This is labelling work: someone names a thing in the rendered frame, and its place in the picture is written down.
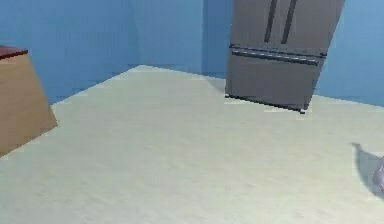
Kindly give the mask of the pale lilac rounded object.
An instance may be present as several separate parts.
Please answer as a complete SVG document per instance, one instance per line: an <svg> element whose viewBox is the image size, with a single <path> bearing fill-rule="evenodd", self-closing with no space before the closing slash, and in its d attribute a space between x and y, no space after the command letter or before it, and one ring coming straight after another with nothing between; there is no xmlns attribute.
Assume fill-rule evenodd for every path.
<svg viewBox="0 0 384 224"><path fill-rule="evenodd" d="M372 182L384 193L384 157L382 157L372 175Z"/></svg>

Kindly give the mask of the wooden cabinet with red top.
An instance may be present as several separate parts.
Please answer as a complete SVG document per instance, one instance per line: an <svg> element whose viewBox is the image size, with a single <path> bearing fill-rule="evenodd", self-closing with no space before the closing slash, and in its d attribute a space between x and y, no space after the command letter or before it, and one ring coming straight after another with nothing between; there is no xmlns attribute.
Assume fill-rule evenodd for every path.
<svg viewBox="0 0 384 224"><path fill-rule="evenodd" d="M57 126L28 50L0 45L0 158Z"/></svg>

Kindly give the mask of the grey steel fridge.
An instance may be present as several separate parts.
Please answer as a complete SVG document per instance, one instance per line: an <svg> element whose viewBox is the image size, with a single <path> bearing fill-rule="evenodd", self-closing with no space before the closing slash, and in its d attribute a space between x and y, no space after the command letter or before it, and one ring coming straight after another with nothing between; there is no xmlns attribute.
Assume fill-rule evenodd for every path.
<svg viewBox="0 0 384 224"><path fill-rule="evenodd" d="M225 93L232 98L304 111L309 107L345 0L297 0L286 44L281 44L290 0L277 0L264 42L271 0L233 0ZM232 50L318 60L296 64L232 55Z"/></svg>

